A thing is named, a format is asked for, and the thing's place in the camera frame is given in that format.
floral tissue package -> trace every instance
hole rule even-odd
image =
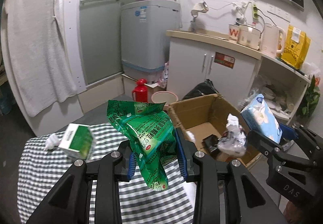
[[[279,144],[282,130],[262,94],[257,95],[241,111],[241,115],[250,130],[256,130]]]

hanging towel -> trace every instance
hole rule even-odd
[[[5,0],[8,49],[14,77],[29,116],[77,92],[60,34],[57,0]]]

cabinet handle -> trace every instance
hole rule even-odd
[[[210,62],[210,68],[209,68],[209,74],[211,73],[212,70],[212,63],[213,63],[214,55],[211,56],[211,62]]]
[[[205,69],[205,60],[206,60],[206,54],[204,54],[204,60],[203,60],[203,68],[202,68],[202,72],[204,72],[204,69]]]

gray floor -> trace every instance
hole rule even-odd
[[[115,100],[131,101],[132,99],[126,95],[120,95]],[[107,103],[104,103],[87,112],[75,123],[87,125],[106,123],[106,111]],[[17,105],[8,115],[0,116],[0,223],[20,223],[17,211],[18,165],[25,142],[32,137],[35,136]],[[304,157],[304,153],[297,145],[292,146],[289,153]],[[274,202],[279,205],[280,195],[265,182],[268,177],[267,159],[262,157],[250,171]],[[285,204],[286,199],[283,198],[280,207],[282,210]]]

green and white box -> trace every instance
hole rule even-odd
[[[94,142],[89,126],[69,124],[59,144],[59,148],[68,156],[86,160],[92,152]]]

